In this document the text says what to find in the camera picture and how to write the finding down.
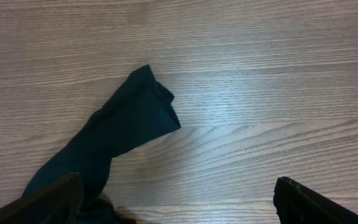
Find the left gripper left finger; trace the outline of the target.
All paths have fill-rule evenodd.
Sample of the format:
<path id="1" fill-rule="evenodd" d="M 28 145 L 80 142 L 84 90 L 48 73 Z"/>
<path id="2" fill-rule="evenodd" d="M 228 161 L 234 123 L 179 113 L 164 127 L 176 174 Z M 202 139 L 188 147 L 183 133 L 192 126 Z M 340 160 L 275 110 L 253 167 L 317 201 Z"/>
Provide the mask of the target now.
<path id="1" fill-rule="evenodd" d="M 70 173 L 48 187 L 0 208 L 0 224 L 74 223 L 83 192 L 79 175 Z"/>

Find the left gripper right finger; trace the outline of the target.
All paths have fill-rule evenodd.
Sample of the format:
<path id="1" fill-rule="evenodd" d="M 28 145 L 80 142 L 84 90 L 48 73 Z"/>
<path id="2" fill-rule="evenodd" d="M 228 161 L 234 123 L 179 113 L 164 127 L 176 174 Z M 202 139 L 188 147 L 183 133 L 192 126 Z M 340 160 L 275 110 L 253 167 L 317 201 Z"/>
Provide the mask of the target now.
<path id="1" fill-rule="evenodd" d="M 281 224 L 358 224 L 358 214 L 289 177 L 279 177 L 273 204 Z"/>

